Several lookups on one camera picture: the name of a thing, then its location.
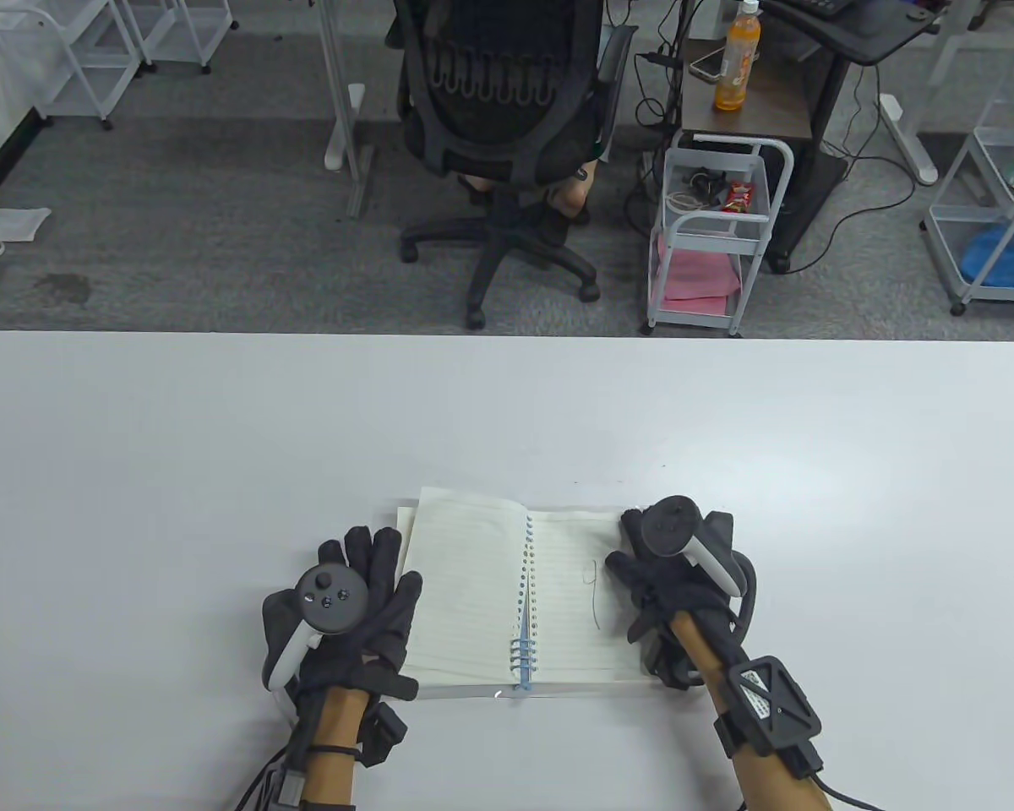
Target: chair base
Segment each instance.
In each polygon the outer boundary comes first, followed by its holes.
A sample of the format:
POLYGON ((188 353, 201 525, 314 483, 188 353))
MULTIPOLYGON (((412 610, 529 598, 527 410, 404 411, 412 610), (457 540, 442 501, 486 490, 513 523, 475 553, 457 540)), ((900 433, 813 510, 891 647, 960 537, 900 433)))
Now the chair base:
POLYGON ((578 300, 589 304, 601 297, 596 286, 596 269, 570 247, 553 246, 537 235, 535 213, 538 206, 522 209, 518 193, 497 187, 487 217, 460 217, 414 225, 404 229, 400 239, 403 262, 416 262, 419 242, 477 242, 484 244, 474 277, 465 293, 465 327, 485 328, 485 294, 492 279, 510 251, 546 260, 573 274, 578 282, 578 300))

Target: gray carpet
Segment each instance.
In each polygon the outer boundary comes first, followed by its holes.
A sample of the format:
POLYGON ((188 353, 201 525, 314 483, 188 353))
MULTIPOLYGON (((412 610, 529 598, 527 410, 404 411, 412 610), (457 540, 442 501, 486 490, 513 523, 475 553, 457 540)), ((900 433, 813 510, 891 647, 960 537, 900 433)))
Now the gray carpet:
MULTIPOLYGON (((882 66, 883 88, 923 69, 907 49, 882 66)), ((0 260, 0 328, 190 329, 271 333, 461 333, 475 250, 429 246, 415 266, 395 254, 399 228, 467 211, 452 179, 438 179, 402 146, 391 121, 399 56, 353 40, 353 76, 368 81, 363 138, 378 147, 367 213, 346 219, 348 177, 322 170, 328 103, 317 42, 236 34, 214 74, 179 66, 133 84, 101 132, 87 120, 44 131, 1 189, 2 206, 50 206, 37 242, 0 260)), ((1006 55, 967 52, 940 94, 929 129, 975 120, 1006 55)), ((643 74, 657 88, 656 73, 643 74)), ((851 84, 830 138, 854 103, 851 84)), ((862 97, 874 97, 874 78, 862 97)), ((621 119, 638 88, 630 82, 621 119)), ((857 120, 859 146, 874 110, 857 120)), ((570 244, 600 271, 602 298, 577 301, 571 278, 519 259, 497 276, 485 312, 492 335, 632 336, 642 319, 645 242, 627 227, 637 133, 618 133, 600 167, 592 223, 570 244)), ((880 129, 866 154, 896 157, 880 129)), ((804 239, 793 266, 814 259, 844 214, 899 200, 888 165, 856 167, 804 239)), ((933 195, 865 214, 839 231, 823 262, 792 277, 763 277, 743 320, 750 338, 1014 340, 1014 306, 980 305, 962 319, 948 301, 917 229, 933 195)), ((711 335, 662 327, 658 335, 711 335)))

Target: forearm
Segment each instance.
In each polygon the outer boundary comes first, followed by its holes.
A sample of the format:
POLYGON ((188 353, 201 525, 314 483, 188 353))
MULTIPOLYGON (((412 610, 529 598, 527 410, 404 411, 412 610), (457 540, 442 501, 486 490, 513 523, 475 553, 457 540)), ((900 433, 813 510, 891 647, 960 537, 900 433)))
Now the forearm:
MULTIPOLYGON (((718 715, 726 713, 728 707, 719 691, 724 679, 723 664, 684 610, 676 614, 670 625, 702 673, 718 715)), ((830 811, 830 803, 819 787, 809 780, 794 779, 777 754, 760 757, 745 744, 733 754, 732 767, 743 792, 743 802, 750 811, 830 811)))
MULTIPOLYGON (((314 744, 320 746, 357 746, 361 719, 368 707, 368 693, 364 690, 346 690, 335 686, 322 704, 322 714, 315 729, 314 744)), ((307 754, 307 771, 303 801, 310 806, 352 806, 353 768, 356 760, 352 754, 340 752, 310 752, 307 754)))

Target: snack package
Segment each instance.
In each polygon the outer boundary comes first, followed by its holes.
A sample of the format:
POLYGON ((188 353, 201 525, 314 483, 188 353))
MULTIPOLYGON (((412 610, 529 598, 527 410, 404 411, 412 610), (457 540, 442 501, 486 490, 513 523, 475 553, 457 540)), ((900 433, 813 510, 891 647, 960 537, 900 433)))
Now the snack package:
POLYGON ((721 206, 721 211, 732 212, 733 214, 746 214, 751 208, 751 198, 754 197, 754 183, 743 182, 742 180, 732 180, 728 185, 728 198, 721 206))

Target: notebook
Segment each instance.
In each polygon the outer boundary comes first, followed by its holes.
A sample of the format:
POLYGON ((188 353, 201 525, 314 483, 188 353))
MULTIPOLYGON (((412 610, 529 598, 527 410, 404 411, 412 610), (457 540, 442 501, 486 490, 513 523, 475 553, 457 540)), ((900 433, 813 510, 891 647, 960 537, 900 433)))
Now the notebook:
POLYGON ((604 568, 626 548, 619 513, 537 511, 425 488, 397 511, 399 571, 423 591, 403 672, 421 697, 647 686, 637 615, 604 568))

